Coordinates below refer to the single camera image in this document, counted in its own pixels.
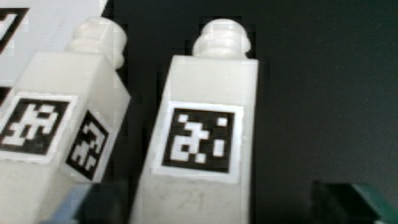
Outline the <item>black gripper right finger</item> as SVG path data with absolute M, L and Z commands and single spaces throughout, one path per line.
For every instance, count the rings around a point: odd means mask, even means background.
M 312 224 L 398 224 L 398 210 L 367 183 L 313 182 Z

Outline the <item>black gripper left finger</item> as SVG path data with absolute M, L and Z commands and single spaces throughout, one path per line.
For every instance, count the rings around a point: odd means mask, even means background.
M 125 182 L 79 184 L 56 211 L 57 224 L 127 224 L 129 190 Z

